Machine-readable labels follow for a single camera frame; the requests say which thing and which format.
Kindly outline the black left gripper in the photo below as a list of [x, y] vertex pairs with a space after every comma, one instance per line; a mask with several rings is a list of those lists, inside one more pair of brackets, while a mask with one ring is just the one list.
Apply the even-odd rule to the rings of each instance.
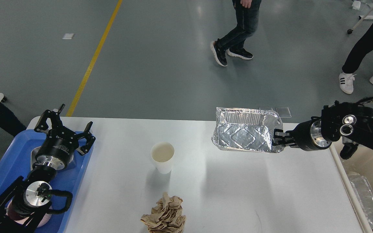
[[[64, 131], [64, 125], [60, 113], [64, 109], [62, 104], [58, 110], [45, 110], [37, 121], [34, 131], [46, 134], [46, 138], [35, 155], [35, 165], [44, 165], [57, 171], [66, 169], [73, 162], [74, 151], [83, 156], [92, 148], [96, 138], [90, 132], [93, 122], [87, 123], [82, 133], [68, 135]], [[85, 139], [86, 144], [78, 146], [78, 141]]]

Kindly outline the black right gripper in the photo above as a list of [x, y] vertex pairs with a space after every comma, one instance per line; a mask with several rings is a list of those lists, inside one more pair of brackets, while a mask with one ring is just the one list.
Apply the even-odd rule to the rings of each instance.
[[332, 142], [322, 135], [321, 120], [305, 121], [292, 131], [274, 129], [272, 145], [277, 147], [299, 148], [304, 151], [325, 150]]

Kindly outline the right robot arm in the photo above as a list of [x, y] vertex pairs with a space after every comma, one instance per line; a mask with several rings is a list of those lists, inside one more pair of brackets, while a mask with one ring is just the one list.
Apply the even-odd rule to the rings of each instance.
[[324, 105], [320, 116], [299, 123], [293, 130], [274, 130], [272, 144], [304, 151], [325, 150], [342, 139], [340, 157], [347, 160], [360, 145], [373, 150], [373, 97], [357, 102], [335, 101]]

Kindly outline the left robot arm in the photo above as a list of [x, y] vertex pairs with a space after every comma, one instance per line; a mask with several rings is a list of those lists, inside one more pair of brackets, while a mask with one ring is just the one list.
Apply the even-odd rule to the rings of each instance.
[[79, 134], [64, 126], [60, 119], [64, 106], [43, 112], [34, 130], [45, 133], [46, 139], [35, 155], [33, 169], [0, 195], [0, 233], [33, 233], [45, 215], [70, 209], [73, 194], [53, 189], [50, 182], [73, 162], [76, 151], [87, 154], [95, 137], [90, 132], [92, 122]]

